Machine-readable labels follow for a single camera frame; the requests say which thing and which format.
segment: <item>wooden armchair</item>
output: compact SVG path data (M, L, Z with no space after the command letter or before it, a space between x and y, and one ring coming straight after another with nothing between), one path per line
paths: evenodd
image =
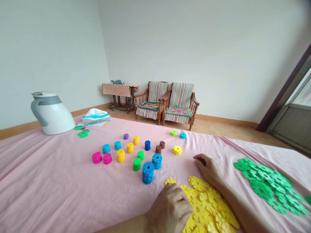
M135 95L135 117L138 115L156 120L156 124L160 124L161 113L163 110L162 99L168 90L168 82L152 82L148 83L148 88L143 94Z
M172 83L170 94L162 99L164 126L166 120L186 123L190 124L191 131L200 105L195 98L193 86L188 83Z

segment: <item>door frame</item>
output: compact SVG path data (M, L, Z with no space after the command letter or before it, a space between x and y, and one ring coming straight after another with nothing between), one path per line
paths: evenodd
M281 91L273 101L269 110L261 120L257 127L258 131L266 132L269 126L272 124L273 120L278 116L285 104L288 103L290 97L297 90L299 84L305 77L306 73L311 68L311 44L303 54L302 58L299 60L298 64L294 68L293 72L285 82Z

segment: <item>tiled floor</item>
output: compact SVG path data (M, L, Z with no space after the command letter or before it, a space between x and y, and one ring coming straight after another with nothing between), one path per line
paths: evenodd
M133 111L129 112L129 114L127 114L126 111L121 110L112 111L109 109L104 109L104 111L107 111L111 117L135 121L135 114ZM150 118L144 118L142 116L138 116L138 121L154 125L156 123L155 120ZM165 121L165 126L175 129L189 130L188 124L181 124L172 121ZM238 139L243 141L292 149L292 147L279 141L278 139L272 137L269 134L259 132L252 128L246 128L241 126L227 125L222 123L196 119L194 121L192 131L204 134L220 135L231 139Z

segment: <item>chair cushion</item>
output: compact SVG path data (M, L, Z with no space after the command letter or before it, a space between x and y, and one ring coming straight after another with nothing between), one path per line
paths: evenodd
M192 118L190 108L179 108L179 107L169 106L168 109L166 110L166 114L172 114L172 115Z
M158 103L153 103L149 101L145 101L142 105L137 105L137 108L140 109L148 109L150 111L158 112L159 111L159 102Z

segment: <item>tissue box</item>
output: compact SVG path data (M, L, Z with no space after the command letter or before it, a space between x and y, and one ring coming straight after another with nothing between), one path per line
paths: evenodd
M83 124L85 126L103 123L105 121L110 121L110 115L102 110L97 108L92 108L88 113L82 117Z

